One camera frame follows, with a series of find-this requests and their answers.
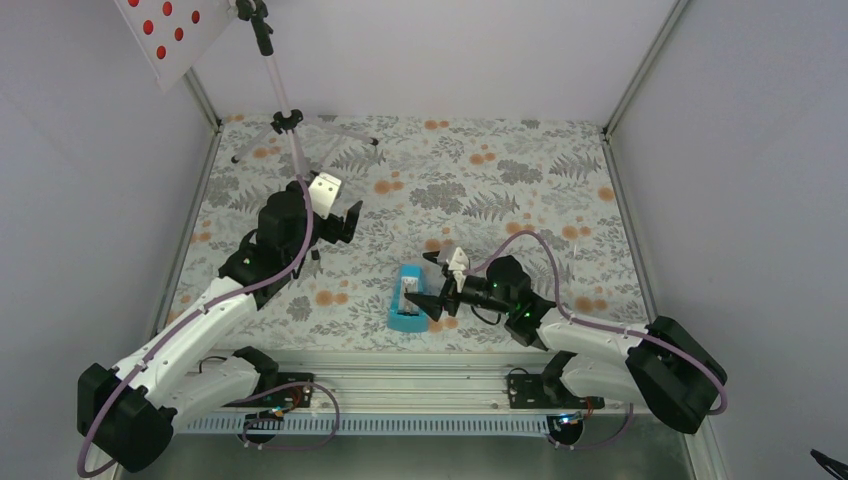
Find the floral pattern surface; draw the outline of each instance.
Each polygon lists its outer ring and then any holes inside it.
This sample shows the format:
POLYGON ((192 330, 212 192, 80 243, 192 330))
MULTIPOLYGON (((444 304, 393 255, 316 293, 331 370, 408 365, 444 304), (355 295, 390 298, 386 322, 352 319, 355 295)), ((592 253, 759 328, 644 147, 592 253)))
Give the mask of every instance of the floral pattern surface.
MULTIPOLYGON (((228 119, 183 265, 169 319, 209 285, 272 193, 293 179, 284 136, 269 136, 244 160, 230 158, 270 119, 228 119)), ((300 277, 230 332, 219 348, 265 350, 513 352, 503 326, 464 307, 405 334, 386 327, 401 264, 424 267, 430 291, 436 266, 421 258, 444 245, 483 262, 509 235, 539 232, 557 257, 562 298, 578 312, 627 323, 645 321, 642 293, 601 148, 598 127, 539 120, 323 116, 332 125, 374 135, 373 147, 316 126, 298 128, 310 166, 345 184, 334 211, 364 201, 350 245, 319 242, 300 277)), ((544 253, 531 238, 513 243, 534 290, 553 298, 544 253)))

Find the tripod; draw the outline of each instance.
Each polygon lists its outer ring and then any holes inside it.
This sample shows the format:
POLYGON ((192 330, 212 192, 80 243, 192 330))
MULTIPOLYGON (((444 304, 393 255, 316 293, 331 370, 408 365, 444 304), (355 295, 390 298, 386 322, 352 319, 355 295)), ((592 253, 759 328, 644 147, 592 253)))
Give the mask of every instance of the tripod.
POLYGON ((350 132, 343 128, 327 125, 317 118, 304 118, 303 112, 298 109, 289 108, 289 102, 286 98, 286 92, 283 89, 283 81, 280 78, 280 71, 277 68, 277 61, 274 59, 274 47, 271 44, 271 34, 274 30, 265 23, 265 17, 268 16, 268 7, 263 0, 236 0, 236 8, 238 10, 239 20, 249 21, 253 26, 253 32, 256 34, 256 43, 259 44, 259 52, 265 57, 265 66, 268 67, 268 74, 271 76, 271 84, 274 86, 274 95, 277 97, 277 103, 280 110, 274 114, 274 119, 270 125, 262 129, 255 137, 245 143, 231 161, 238 163, 244 156, 250 152, 253 147, 263 142, 266 136, 271 131, 282 135, 285 132, 289 139, 289 144, 292 150, 292 163, 296 175, 306 177, 309 174, 309 165, 306 164, 306 157, 303 155, 303 148, 300 146, 300 139, 297 136, 295 128, 300 123, 315 125, 327 131, 345 135, 350 138, 361 140, 370 145, 380 143, 374 137, 369 137, 361 133, 350 132))

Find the gray floor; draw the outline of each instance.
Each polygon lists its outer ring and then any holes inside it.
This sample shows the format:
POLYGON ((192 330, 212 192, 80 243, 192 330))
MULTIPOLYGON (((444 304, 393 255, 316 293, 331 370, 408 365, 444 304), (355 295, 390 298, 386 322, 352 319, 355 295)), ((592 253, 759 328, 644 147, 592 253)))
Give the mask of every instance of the gray floor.
MULTIPOLYGON (((620 418, 587 422, 585 443, 602 440, 620 418)), ((276 439, 306 444, 312 438, 276 439)), ((229 435, 181 435, 165 454, 127 480, 194 479, 457 479, 677 480, 693 478, 682 435, 640 417, 615 445, 587 452, 556 451, 520 437, 339 437, 312 452, 244 449, 229 435)))

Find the ventilation grille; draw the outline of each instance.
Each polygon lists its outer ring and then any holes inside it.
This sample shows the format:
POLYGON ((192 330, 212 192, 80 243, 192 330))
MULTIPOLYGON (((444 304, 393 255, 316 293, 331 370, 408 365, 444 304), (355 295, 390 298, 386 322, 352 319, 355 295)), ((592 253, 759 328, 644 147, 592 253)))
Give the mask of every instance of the ventilation grille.
MULTIPOLYGON (((255 424, 249 433, 325 435, 333 428, 332 414, 289 414, 283 421, 255 424)), ((180 433, 241 433, 244 414, 216 413, 196 420, 180 433)), ((548 432, 544 415, 370 415, 341 417, 338 435, 469 435, 532 436, 548 432)))

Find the white wall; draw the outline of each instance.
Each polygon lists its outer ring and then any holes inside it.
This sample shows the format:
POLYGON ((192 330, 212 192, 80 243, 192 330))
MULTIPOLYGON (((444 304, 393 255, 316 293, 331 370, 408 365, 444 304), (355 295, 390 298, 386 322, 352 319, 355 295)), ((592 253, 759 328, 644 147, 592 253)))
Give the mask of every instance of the white wall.
POLYGON ((0 478, 71 478, 76 382, 149 332, 210 141, 111 0, 0 15, 0 478))
POLYGON ((848 461, 848 4, 695 1, 614 134, 660 312, 727 369, 737 479, 848 461))
MULTIPOLYGON (((673 0, 266 0, 293 107, 309 114, 604 124, 673 0)), ((278 110, 253 30, 196 64, 219 113, 278 110)))

